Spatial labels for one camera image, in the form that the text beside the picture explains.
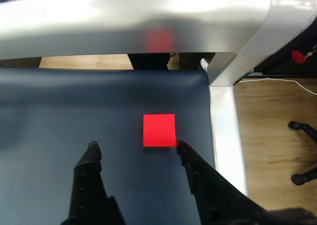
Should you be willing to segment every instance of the red object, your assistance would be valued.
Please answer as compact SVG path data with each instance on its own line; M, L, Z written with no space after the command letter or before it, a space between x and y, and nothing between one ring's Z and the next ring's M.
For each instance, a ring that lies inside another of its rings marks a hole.
M304 62L306 62L305 56L300 51L292 51L292 59L296 63L304 63Z
M175 147L175 115L145 114L143 116L144 147Z
M146 50L149 53L172 53L173 32L170 29L153 29L146 33Z

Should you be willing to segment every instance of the dark blue surface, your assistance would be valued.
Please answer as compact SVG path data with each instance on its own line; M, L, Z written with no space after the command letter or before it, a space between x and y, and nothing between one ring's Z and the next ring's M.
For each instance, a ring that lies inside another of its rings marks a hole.
M176 137L214 165L203 71L0 69L0 223L57 225L90 141L127 225L199 224L175 148L143 148L143 114L174 113Z

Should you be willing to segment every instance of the red cube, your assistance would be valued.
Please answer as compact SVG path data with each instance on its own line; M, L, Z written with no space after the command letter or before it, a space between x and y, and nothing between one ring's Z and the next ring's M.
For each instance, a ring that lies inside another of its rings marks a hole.
M175 115L145 114L143 117L144 147L175 147Z

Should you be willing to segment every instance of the wooden floor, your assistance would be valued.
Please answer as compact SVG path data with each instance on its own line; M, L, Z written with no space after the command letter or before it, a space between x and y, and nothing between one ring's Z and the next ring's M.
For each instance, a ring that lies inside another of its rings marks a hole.
M41 67L132 69L127 55L44 57ZM298 81L317 92L316 79ZM317 96L276 81L239 83L234 91L250 198L266 209L302 207L317 215L317 180L290 181L293 173L317 167L317 144L287 127L296 120L317 128Z

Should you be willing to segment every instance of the silver metal frame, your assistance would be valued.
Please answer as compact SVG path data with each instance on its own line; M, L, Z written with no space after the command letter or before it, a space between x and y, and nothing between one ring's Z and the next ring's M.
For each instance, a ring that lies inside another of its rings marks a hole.
M17 0L0 16L0 59L216 52L206 68L216 168L247 194L232 84L305 30L317 0Z

